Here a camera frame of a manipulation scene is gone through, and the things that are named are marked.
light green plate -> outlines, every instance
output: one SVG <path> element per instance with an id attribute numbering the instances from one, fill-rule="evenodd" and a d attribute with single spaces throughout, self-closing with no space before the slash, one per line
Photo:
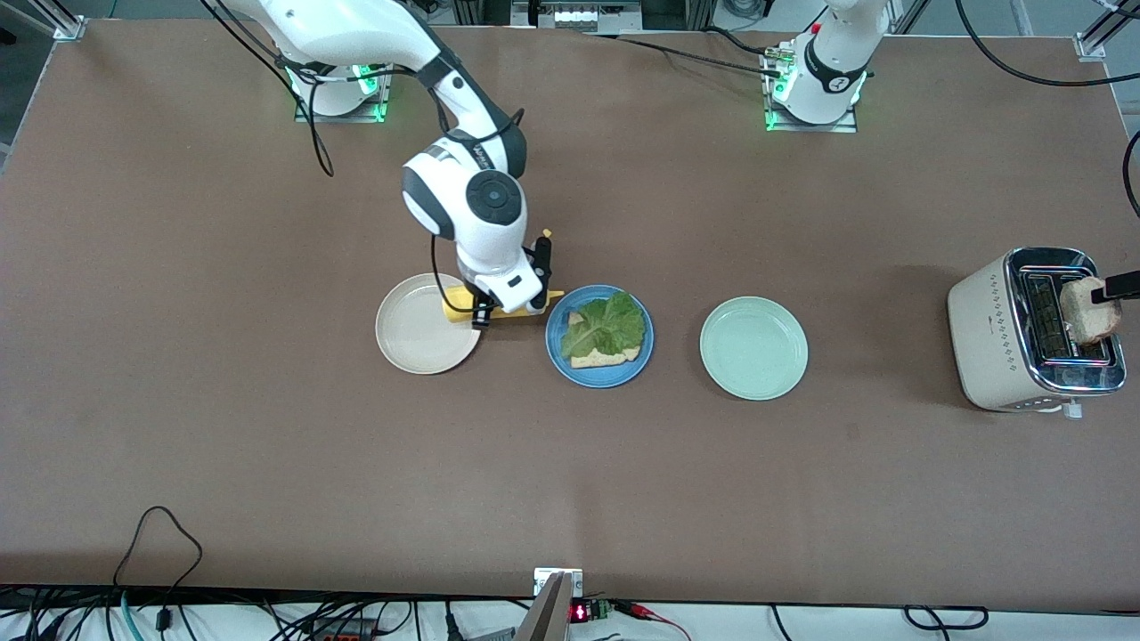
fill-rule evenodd
<path id="1" fill-rule="evenodd" d="M 701 328 L 701 360 L 712 380 L 748 400 L 769 400 L 807 370 L 807 336 L 780 303 L 741 297 L 720 303 Z"/>

lettuce leaf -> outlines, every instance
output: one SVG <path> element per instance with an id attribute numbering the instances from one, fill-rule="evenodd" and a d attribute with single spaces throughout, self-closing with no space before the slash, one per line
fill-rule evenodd
<path id="1" fill-rule="evenodd" d="M 645 316 L 634 297 L 617 292 L 578 308 L 581 322 L 570 325 L 562 336 L 562 357 L 588 356 L 597 349 L 605 355 L 641 347 L 645 339 Z"/>

bread slice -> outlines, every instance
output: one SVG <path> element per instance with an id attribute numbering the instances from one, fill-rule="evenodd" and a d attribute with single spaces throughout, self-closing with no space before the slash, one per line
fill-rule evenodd
<path id="1" fill-rule="evenodd" d="M 1069 281 L 1061 287 L 1061 318 L 1068 325 L 1069 338 L 1077 344 L 1092 344 L 1107 338 L 1121 324 L 1121 301 L 1092 302 L 1092 291 L 1105 286 L 1096 276 Z"/>
<path id="2" fill-rule="evenodd" d="M 570 318 L 568 320 L 570 325 L 577 325 L 581 322 L 581 314 L 578 314 L 577 311 L 570 313 Z M 641 354 L 641 346 L 624 349 L 621 350 L 621 354 L 602 354 L 595 348 L 586 356 L 571 356 L 570 367 L 575 370 L 585 370 L 586 367 L 609 367 L 611 365 L 621 365 L 628 360 L 634 360 L 637 358 L 638 354 Z"/>

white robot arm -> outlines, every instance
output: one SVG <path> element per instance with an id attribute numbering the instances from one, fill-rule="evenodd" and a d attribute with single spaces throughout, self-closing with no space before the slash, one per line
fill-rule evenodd
<path id="1" fill-rule="evenodd" d="M 773 98 L 813 124 L 836 122 L 858 99 L 866 65 L 887 32 L 887 0 L 828 0 L 819 33 L 791 41 L 795 64 Z"/>
<path id="2" fill-rule="evenodd" d="M 396 0 L 212 0 L 242 11 L 269 33 L 299 71 L 326 78 L 356 75 L 353 65 L 394 63 L 447 108 L 457 124 L 404 165 L 404 201 L 430 233 L 455 241 L 459 273 L 473 289 L 477 324 L 490 307 L 504 311 L 546 308 L 549 241 L 543 251 L 522 249 L 527 200 L 519 186 L 527 140 L 518 123 L 495 105 L 456 55 Z M 320 114 L 351 111 L 364 96 L 356 82 L 320 84 L 310 108 Z"/>

wire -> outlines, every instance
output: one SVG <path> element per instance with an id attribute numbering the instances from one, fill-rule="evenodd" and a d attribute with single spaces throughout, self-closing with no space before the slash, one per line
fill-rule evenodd
<path id="1" fill-rule="evenodd" d="M 820 18 L 823 17 L 823 14 L 826 14 L 826 13 L 828 13 L 828 6 L 824 5 L 823 8 L 820 9 L 820 13 L 816 14 L 814 18 L 812 18 L 812 22 L 807 23 L 807 26 L 805 26 L 804 29 L 801 29 L 799 32 L 800 33 L 806 33 L 807 31 L 809 31 L 813 26 L 815 26 L 815 23 L 820 22 Z"/>
<path id="2" fill-rule="evenodd" d="M 478 311 L 487 311 L 488 309 L 495 309 L 497 305 L 480 305 L 479 307 L 472 307 L 470 309 L 463 309 L 455 307 L 451 300 L 447 298 L 447 290 L 443 289 L 443 282 L 439 279 L 439 266 L 435 263 L 435 234 L 431 235 L 431 273 L 435 277 L 435 287 L 439 289 L 439 295 L 443 297 L 443 303 L 451 308 L 451 311 L 458 314 L 475 314 Z"/>
<path id="3" fill-rule="evenodd" d="M 653 618 L 653 619 L 650 619 L 650 620 L 653 620 L 653 622 L 657 622 L 657 623 L 663 623 L 666 625 L 671 625 L 673 627 L 676 627 L 678 631 L 681 631 L 682 634 L 685 635 L 685 641 L 693 641 L 693 638 L 689 635 L 689 632 L 684 627 L 681 627 L 679 625 L 677 625 L 677 624 L 673 623 L 671 620 L 662 617 L 661 615 L 654 614 L 653 616 L 657 617 L 657 618 Z"/>
<path id="4" fill-rule="evenodd" d="M 1129 146 L 1124 149 L 1124 162 L 1121 165 L 1121 172 L 1124 175 L 1124 195 L 1129 197 L 1132 211 L 1137 213 L 1137 217 L 1140 217 L 1140 202 L 1137 202 L 1137 194 L 1132 190 L 1132 152 L 1137 148 L 1137 141 L 1140 141 L 1140 131 L 1132 135 Z"/>
<path id="5" fill-rule="evenodd" d="M 1118 15 L 1118 16 L 1124 16 L 1125 18 L 1129 18 L 1129 19 L 1138 19 L 1138 18 L 1140 18 L 1140 13 L 1130 11 L 1130 10 L 1127 10 L 1127 9 L 1118 6 L 1118 5 L 1113 5 L 1108 0 L 1092 0 L 1092 1 L 1096 2 L 1096 3 L 1098 3 L 1098 5 L 1100 5 L 1101 7 L 1104 7 L 1106 9 L 1108 9 L 1109 11 Z"/>
<path id="6" fill-rule="evenodd" d="M 186 618 L 186 608 L 181 603 L 178 605 L 178 615 L 182 617 L 182 625 L 186 626 L 186 633 L 190 635 L 190 641 L 198 641 L 198 635 L 194 634 L 194 626 L 190 625 L 190 619 Z M 277 623 L 278 630 L 280 628 L 280 622 Z"/>
<path id="7" fill-rule="evenodd" d="M 111 577 L 111 583 L 115 587 L 122 587 L 122 585 L 119 583 L 119 575 L 122 574 L 123 568 L 127 566 L 127 561 L 131 559 L 131 553 L 135 552 L 135 546 L 138 545 L 139 534 L 142 533 L 142 526 L 144 524 L 146 524 L 146 518 L 150 516 L 150 512 L 155 511 L 166 514 L 166 517 L 170 518 L 170 522 L 174 525 L 174 529 L 177 529 L 179 534 L 186 537 L 186 539 L 194 545 L 194 549 L 196 551 L 194 562 L 190 563 L 190 567 L 187 568 L 186 571 L 184 571 L 182 575 L 179 576 L 178 579 L 174 581 L 174 583 L 172 583 L 170 587 L 166 589 L 166 593 L 162 600 L 163 608 L 165 608 L 166 600 L 170 598 L 170 593 L 173 592 L 178 587 L 178 585 L 182 583 L 182 581 L 187 576 L 189 576 L 190 573 L 195 570 L 195 568 L 198 567 L 198 563 L 202 562 L 202 544 L 198 543 L 197 538 L 194 538 L 193 534 L 186 532 L 186 528 L 182 527 L 182 524 L 178 520 L 178 517 L 176 517 L 174 513 L 170 511 L 170 508 L 166 508 L 165 505 L 152 505 L 147 508 L 145 512 L 142 512 L 141 517 L 139 517 L 139 522 L 137 526 L 135 526 L 135 536 L 131 537 L 131 544 L 130 546 L 127 547 L 127 553 L 123 554 L 122 560 L 119 561 L 119 566 L 115 568 L 115 574 Z"/>
<path id="8" fill-rule="evenodd" d="M 720 29 L 718 26 L 714 26 L 714 25 L 709 25 L 709 26 L 705 27 L 705 31 L 707 31 L 709 33 L 718 33 L 718 34 L 727 38 L 728 41 L 733 43 L 733 46 L 735 46 L 739 49 L 743 49 L 744 51 L 748 51 L 749 54 L 756 54 L 757 56 L 763 56 L 764 55 L 764 49 L 765 49 L 764 47 L 749 47 L 748 44 L 744 44 L 743 42 L 741 42 L 740 39 L 736 38 L 735 35 L 733 35 L 732 32 L 730 32 L 730 31 L 725 31 L 725 30 L 723 30 L 723 29 Z"/>
<path id="9" fill-rule="evenodd" d="M 943 623 L 938 614 L 934 611 L 929 606 L 903 606 L 903 616 L 906 617 L 906 623 L 913 625 L 919 630 L 925 630 L 927 632 L 940 632 L 943 641 L 950 641 L 950 632 L 959 631 L 966 632 L 970 630 L 978 630 L 990 623 L 990 610 L 985 608 L 945 608 L 946 610 L 963 610 L 969 612 L 982 612 L 982 620 L 970 624 L 950 625 Z M 911 610 L 922 610 L 934 620 L 934 625 L 923 624 L 914 620 L 911 616 Z"/>
<path id="10" fill-rule="evenodd" d="M 520 108 L 519 111 L 514 112 L 514 115 L 511 116 L 511 119 L 507 121 L 506 124 L 499 127 L 494 132 L 488 133 L 482 138 L 470 138 L 470 137 L 459 138 L 451 133 L 451 123 L 447 119 L 447 112 L 443 109 L 443 102 L 440 99 L 439 95 L 435 92 L 434 89 L 431 88 L 427 89 L 427 95 L 431 96 L 431 99 L 435 103 L 435 117 L 439 119 L 439 130 L 443 132 L 443 137 L 454 143 L 461 143 L 466 145 L 478 145 L 480 143 L 486 143 L 492 138 L 498 138 L 512 127 L 518 127 L 522 122 L 522 115 L 527 111 Z"/>
<path id="11" fill-rule="evenodd" d="M 699 62 L 702 62 L 702 63 L 707 63 L 707 64 L 710 64 L 710 65 L 718 65 L 718 66 L 723 66 L 723 67 L 728 67 L 728 68 L 734 68 L 734 70 L 740 70 L 740 71 L 747 71 L 749 73 L 758 73 L 760 75 L 767 75 L 767 76 L 771 76 L 771 78 L 779 78 L 780 76 L 780 72 L 777 72 L 775 70 L 766 70 L 766 68 L 760 68 L 760 67 L 750 67 L 748 65 L 739 65 L 736 63 L 730 63 L 727 60 L 718 60 L 716 58 L 707 58 L 705 56 L 698 56 L 697 54 L 690 54 L 689 51 L 681 51 L 681 50 L 674 49 L 671 47 L 663 47 L 661 44 L 651 44 L 649 42 L 642 42 L 641 40 L 625 40 L 625 39 L 622 39 L 621 42 L 628 42 L 630 44 L 637 44 L 638 47 L 646 47 L 649 49 L 657 49 L 658 51 L 661 51 L 661 52 L 665 52 L 665 54 L 673 54 L 675 56 L 681 56 L 683 58 L 691 58 L 691 59 L 699 60 Z"/>
<path id="12" fill-rule="evenodd" d="M 970 24 L 970 18 L 966 16 L 966 8 L 962 7 L 962 0 L 954 0 L 954 5 L 958 6 L 958 17 L 962 19 L 962 26 L 966 27 L 966 33 L 970 35 L 970 40 L 974 41 L 974 44 L 977 46 L 978 50 L 982 51 L 985 57 L 990 58 L 991 63 L 997 65 L 997 68 L 1010 75 L 1020 78 L 1021 80 L 1027 80 L 1037 84 L 1045 84 L 1048 87 L 1096 87 L 1098 84 L 1112 84 L 1114 82 L 1125 82 L 1129 80 L 1140 79 L 1140 72 L 1138 72 L 1117 76 L 1099 78 L 1096 80 L 1050 80 L 1018 71 L 1003 63 L 985 46 L 984 42 L 982 42 L 982 38 L 978 36 L 978 32 L 975 31 L 974 25 Z"/>
<path id="13" fill-rule="evenodd" d="M 229 13 L 229 9 L 221 0 L 215 0 L 215 1 L 218 2 L 218 6 L 222 8 L 222 10 Z M 320 170 L 325 172 L 325 176 L 332 178 L 334 173 L 333 161 L 332 157 L 329 157 L 328 155 L 328 149 L 325 148 L 325 141 L 321 140 L 320 135 L 317 133 L 317 124 L 312 115 L 311 99 L 316 95 L 316 89 L 317 89 L 316 86 L 318 83 L 314 83 L 312 91 L 310 91 L 310 102 L 308 105 L 306 105 L 304 99 L 301 98 L 301 96 L 293 90 L 293 86 L 290 84 L 287 80 L 285 80 L 284 78 L 280 76 L 280 74 L 277 73 L 277 68 L 274 67 L 274 65 L 269 64 L 269 62 L 262 58 L 256 51 L 254 51 L 253 47 L 251 47 L 249 42 L 243 40 L 242 36 L 238 35 L 237 32 L 234 31 L 233 27 L 230 27 L 229 24 L 227 24 L 226 21 L 218 15 L 218 11 L 215 11 L 214 8 L 206 2 L 206 0 L 198 0 L 198 2 L 201 2 L 202 6 L 205 7 L 207 11 L 210 11 L 210 15 L 213 16 L 215 21 L 218 21 L 218 24 L 220 24 L 222 29 L 225 29 L 234 38 L 234 40 L 237 40 L 238 44 L 241 44 L 246 51 L 249 51 L 251 56 L 256 58 L 258 62 L 262 64 L 262 66 L 269 70 L 269 72 L 274 75 L 274 78 L 276 78 L 277 81 L 280 82 L 283 87 L 285 87 L 285 90 L 288 91 L 290 96 L 293 97 L 293 102 L 296 103 L 296 108 L 301 111 L 301 115 L 304 116 L 304 121 L 309 124 L 309 136 L 312 138 L 312 148 L 315 149 L 315 153 L 317 155 L 317 163 L 320 164 Z M 244 25 L 241 25 L 242 21 L 234 21 L 234 22 L 238 23 L 238 25 L 244 30 Z M 261 44 L 260 40 L 256 39 L 254 40 L 259 43 L 259 46 L 264 48 L 264 46 Z"/>
<path id="14" fill-rule="evenodd" d="M 135 625 L 135 617 L 131 616 L 131 609 L 127 607 L 125 590 L 119 595 L 119 609 L 123 612 L 123 620 L 127 622 L 127 630 L 130 631 L 131 636 L 135 638 L 135 641 L 142 641 L 142 634 L 139 633 L 139 627 Z"/>
<path id="15" fill-rule="evenodd" d="M 791 641 L 791 635 L 784 630 L 783 620 L 780 619 L 780 609 L 776 608 L 775 603 L 768 603 L 768 607 L 772 608 L 772 616 L 776 619 L 776 627 L 780 628 L 780 635 L 784 638 L 784 641 Z"/>
<path id="16" fill-rule="evenodd" d="M 412 618 L 412 608 L 413 608 L 413 606 L 412 606 L 412 601 L 408 601 L 408 614 L 404 615 L 404 620 L 401 620 L 400 623 L 396 624 L 396 627 L 393 627 L 392 630 L 381 630 L 380 628 L 380 617 L 384 616 L 384 608 L 386 608 L 390 603 L 391 603 L 391 601 L 384 601 L 384 605 L 380 607 L 380 611 L 376 614 L 376 636 L 388 636 L 389 634 L 392 634 L 397 630 L 404 627 L 404 624 L 408 623 L 408 619 Z"/>

